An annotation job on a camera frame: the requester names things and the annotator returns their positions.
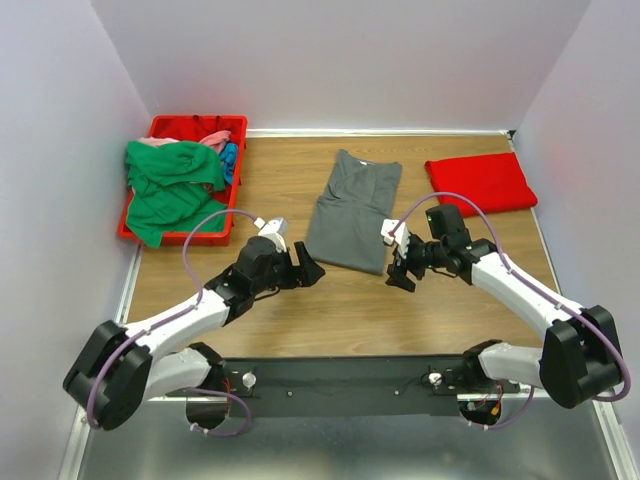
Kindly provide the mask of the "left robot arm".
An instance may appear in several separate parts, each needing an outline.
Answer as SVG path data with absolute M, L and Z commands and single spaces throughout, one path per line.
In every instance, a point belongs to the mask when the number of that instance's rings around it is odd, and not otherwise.
M 146 400 L 176 390 L 214 393 L 222 360 L 193 339 L 249 311 L 271 290 L 315 285 L 325 274 L 303 242 L 292 249 L 254 236 L 234 263 L 198 287 L 188 300 L 128 326 L 112 320 L 89 336 L 63 380 L 93 428 L 113 430 Z

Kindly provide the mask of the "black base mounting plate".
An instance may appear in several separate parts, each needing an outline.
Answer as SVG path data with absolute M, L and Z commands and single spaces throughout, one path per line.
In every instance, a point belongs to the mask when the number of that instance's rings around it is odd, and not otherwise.
M 254 419 L 419 415 L 456 416 L 460 395 L 517 393 L 464 379 L 460 355 L 231 358 L 206 386 L 231 387 Z

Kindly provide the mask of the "pink t shirt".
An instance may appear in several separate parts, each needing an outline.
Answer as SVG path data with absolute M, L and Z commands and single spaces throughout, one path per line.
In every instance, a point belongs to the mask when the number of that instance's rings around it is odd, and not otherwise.
M 198 141 L 198 144 L 212 148 L 217 153 L 220 153 L 231 139 L 231 132 L 228 130 L 221 130 L 209 134 Z M 181 143 L 181 140 L 174 138 L 156 138 L 156 137 L 141 137 L 137 139 L 137 142 L 149 145 L 152 147 L 160 147 L 169 144 Z

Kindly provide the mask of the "aluminium frame rail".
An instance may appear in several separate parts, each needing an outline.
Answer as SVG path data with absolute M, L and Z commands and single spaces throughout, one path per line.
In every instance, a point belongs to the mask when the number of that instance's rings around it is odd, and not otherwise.
M 249 406 L 178 392 L 118 430 L 78 420 L 64 479 L 631 479 L 614 411 L 542 391 L 488 396 L 489 431 L 461 415 L 254 419 Z

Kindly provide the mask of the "grey t shirt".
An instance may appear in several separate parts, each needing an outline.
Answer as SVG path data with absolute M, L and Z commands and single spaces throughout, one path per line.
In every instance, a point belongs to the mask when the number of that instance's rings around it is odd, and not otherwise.
M 386 247 L 380 231 L 393 213 L 402 175 L 397 162 L 375 163 L 338 151 L 317 198 L 306 248 L 317 262 L 381 275 Z

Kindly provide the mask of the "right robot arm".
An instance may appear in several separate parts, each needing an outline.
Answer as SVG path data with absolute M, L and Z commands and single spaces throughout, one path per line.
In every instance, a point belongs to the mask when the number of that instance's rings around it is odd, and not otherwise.
M 405 222 L 384 220 L 381 236 L 394 249 L 388 284 L 412 292 L 427 271 L 446 273 L 493 296 L 543 341 L 539 348 L 502 340 L 476 345 L 445 375 L 449 384 L 480 392 L 497 381 L 524 383 L 567 409 L 592 399 L 613 401 L 615 387 L 628 391 L 630 375 L 608 310 L 566 299 L 518 267 L 496 242 L 472 239 L 457 206 L 430 208 L 426 217 L 429 241 Z

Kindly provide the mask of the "green t shirt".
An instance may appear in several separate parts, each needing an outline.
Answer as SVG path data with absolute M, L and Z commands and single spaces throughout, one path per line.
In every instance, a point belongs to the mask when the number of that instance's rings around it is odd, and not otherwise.
M 212 148 L 190 141 L 127 146 L 128 185 L 133 192 L 126 225 L 149 247 L 166 233 L 189 233 L 227 205 L 213 197 L 226 183 Z

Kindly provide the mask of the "blue t shirt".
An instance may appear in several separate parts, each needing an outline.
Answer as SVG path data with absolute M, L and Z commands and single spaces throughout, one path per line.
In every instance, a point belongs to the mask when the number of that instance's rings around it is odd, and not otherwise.
M 238 156 L 239 147 L 231 142 L 227 143 L 219 153 L 223 179 L 228 185 L 233 184 Z

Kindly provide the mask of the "folded red t shirt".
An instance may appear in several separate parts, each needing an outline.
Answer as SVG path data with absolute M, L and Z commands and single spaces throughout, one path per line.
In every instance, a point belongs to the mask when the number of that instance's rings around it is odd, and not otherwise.
M 434 191 L 462 195 L 485 214 L 525 210 L 538 203 L 513 152 L 427 161 L 425 170 Z

